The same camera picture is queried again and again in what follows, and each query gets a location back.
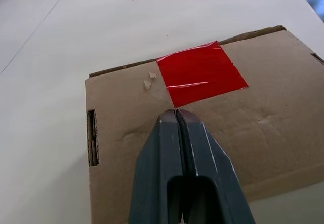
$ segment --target red tape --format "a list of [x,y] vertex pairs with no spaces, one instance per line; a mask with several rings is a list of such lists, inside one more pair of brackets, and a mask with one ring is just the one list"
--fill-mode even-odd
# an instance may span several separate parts
[[217,41],[157,60],[174,107],[248,87]]

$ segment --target corrugated cardboard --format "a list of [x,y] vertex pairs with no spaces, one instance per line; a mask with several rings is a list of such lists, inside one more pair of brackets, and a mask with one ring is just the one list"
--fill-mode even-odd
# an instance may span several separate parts
[[[248,200],[324,180],[320,58],[282,26],[220,44],[249,87],[183,108],[225,149]],[[172,101],[155,60],[90,75],[86,95],[92,224],[127,223],[137,155]]]

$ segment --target table surface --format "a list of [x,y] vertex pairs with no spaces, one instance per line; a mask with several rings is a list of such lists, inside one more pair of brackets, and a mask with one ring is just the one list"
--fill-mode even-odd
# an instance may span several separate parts
[[[305,0],[0,0],[0,223],[89,223],[88,74],[283,25],[324,57]],[[251,203],[322,223],[324,184]]]

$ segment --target torn cardboard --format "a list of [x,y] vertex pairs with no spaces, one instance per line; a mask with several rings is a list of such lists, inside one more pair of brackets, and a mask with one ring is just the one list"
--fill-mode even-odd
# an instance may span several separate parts
[[[323,64],[282,26],[220,44],[249,88],[183,108],[225,149],[246,197],[323,181]],[[149,73],[156,78],[146,90]],[[137,155],[172,101],[155,60],[90,75],[86,97],[95,116],[88,117],[90,165],[98,157],[89,167],[92,224],[127,223]]]

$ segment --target paper scrap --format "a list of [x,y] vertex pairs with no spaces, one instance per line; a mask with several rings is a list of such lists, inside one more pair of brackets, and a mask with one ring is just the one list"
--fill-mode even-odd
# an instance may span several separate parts
[[151,88],[151,81],[144,81],[145,89],[148,90]]
[[155,73],[148,73],[150,75],[150,78],[151,79],[155,79],[157,77],[157,75]]

